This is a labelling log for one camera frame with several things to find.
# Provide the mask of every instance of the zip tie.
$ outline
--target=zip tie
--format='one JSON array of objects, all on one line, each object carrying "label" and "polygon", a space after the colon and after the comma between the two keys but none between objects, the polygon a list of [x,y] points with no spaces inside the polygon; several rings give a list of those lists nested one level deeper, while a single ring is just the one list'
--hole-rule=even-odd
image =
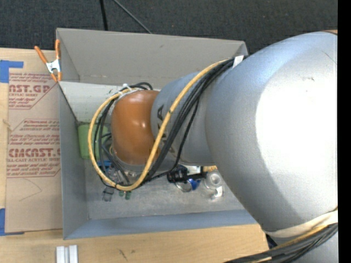
[{"label": "zip tie", "polygon": [[132,88],[127,83],[124,83],[122,87],[127,88],[130,92],[132,91]]}]

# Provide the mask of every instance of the cardboard sheet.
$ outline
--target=cardboard sheet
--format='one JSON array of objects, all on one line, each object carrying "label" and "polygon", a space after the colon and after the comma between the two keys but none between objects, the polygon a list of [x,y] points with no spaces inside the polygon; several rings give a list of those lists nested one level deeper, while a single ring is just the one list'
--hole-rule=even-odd
[{"label": "cardboard sheet", "polygon": [[58,85],[34,50],[0,49],[0,59],[23,62],[7,85],[5,232],[61,228]]}]

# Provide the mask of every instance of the yellow cable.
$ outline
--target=yellow cable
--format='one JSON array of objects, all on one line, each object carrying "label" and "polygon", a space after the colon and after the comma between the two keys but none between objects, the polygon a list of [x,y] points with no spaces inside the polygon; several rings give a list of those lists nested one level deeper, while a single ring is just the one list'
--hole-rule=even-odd
[{"label": "yellow cable", "polygon": [[[306,239],[307,237],[309,237],[311,235],[317,234],[319,231],[323,230],[327,226],[328,225],[317,226],[317,227],[313,228],[312,230],[310,230],[309,232],[307,232],[307,233],[305,233],[305,234],[303,234],[301,236],[298,236],[298,237],[296,237],[294,239],[291,239],[288,242],[279,244],[276,247],[271,248],[271,250],[275,250],[275,249],[279,249],[279,248],[283,248],[283,247],[288,247],[289,245],[293,245],[295,243],[298,243],[298,242]],[[247,263],[265,262],[265,261],[270,260],[270,259],[271,259],[271,257],[266,257],[266,258],[262,258],[262,259],[258,259],[258,260],[248,261]]]},{"label": "yellow cable", "polygon": [[100,112],[102,111],[102,109],[108,104],[110,103],[113,99],[118,98],[119,96],[121,96],[121,94],[124,94],[126,92],[128,92],[129,90],[124,90],[118,94],[113,95],[112,97],[110,97],[109,99],[107,99],[96,111],[96,113],[94,114],[92,121],[90,123],[89,126],[89,131],[88,131],[88,149],[89,149],[89,155],[90,155],[90,159],[92,160],[93,166],[95,168],[95,170],[97,171],[97,173],[99,174],[99,176],[110,186],[115,187],[118,190],[121,191],[131,191],[135,188],[137,188],[145,179],[145,177],[147,176],[151,164],[154,160],[154,156],[156,154],[156,151],[158,149],[158,145],[160,144],[160,141],[162,139],[162,136],[166,130],[166,126],[169,122],[169,120],[171,119],[171,115],[173,113],[173,111],[177,108],[177,106],[179,105],[181,99],[186,95],[186,93],[189,91],[189,89],[196,83],[196,81],[198,81],[201,77],[203,77],[208,71],[210,71],[211,69],[213,69],[215,66],[217,66],[218,64],[224,62],[225,60],[219,61],[215,64],[210,65],[209,67],[205,68],[204,70],[202,70],[200,73],[198,73],[185,87],[184,89],[179,93],[179,95],[177,96],[177,98],[175,99],[174,103],[172,104],[172,106],[169,108],[163,122],[162,125],[158,131],[156,140],[154,142],[154,145],[151,149],[148,161],[146,162],[146,165],[144,167],[143,172],[141,173],[140,177],[138,178],[138,180],[129,185],[129,186],[121,186],[116,184],[115,182],[111,181],[109,178],[107,178],[105,176],[105,174],[101,171],[101,169],[99,168],[95,158],[94,158],[94,153],[93,153],[93,149],[92,149],[92,133],[93,133],[93,127],[95,125],[95,121],[98,118]]}]

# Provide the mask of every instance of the metal clamp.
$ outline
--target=metal clamp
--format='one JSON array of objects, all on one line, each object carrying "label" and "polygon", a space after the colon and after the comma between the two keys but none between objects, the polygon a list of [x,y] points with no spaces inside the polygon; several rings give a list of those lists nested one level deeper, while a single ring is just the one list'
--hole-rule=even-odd
[{"label": "metal clamp", "polygon": [[56,59],[52,62],[48,62],[47,58],[40,50],[38,46],[34,46],[34,50],[38,53],[40,59],[46,65],[47,69],[51,73],[52,79],[55,82],[61,81],[62,79],[62,72],[61,72],[61,50],[60,50],[60,40],[56,40],[55,42],[55,52],[56,52]]}]

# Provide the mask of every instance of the blue tape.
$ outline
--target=blue tape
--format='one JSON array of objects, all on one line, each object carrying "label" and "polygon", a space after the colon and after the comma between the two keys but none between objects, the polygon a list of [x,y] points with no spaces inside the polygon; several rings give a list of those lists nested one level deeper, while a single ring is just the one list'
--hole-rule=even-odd
[{"label": "blue tape", "polygon": [[22,232],[19,233],[5,233],[5,209],[0,209],[0,237],[6,235],[20,235],[23,234]]},{"label": "blue tape", "polygon": [[9,82],[10,68],[23,68],[23,61],[0,60],[0,83]]}]

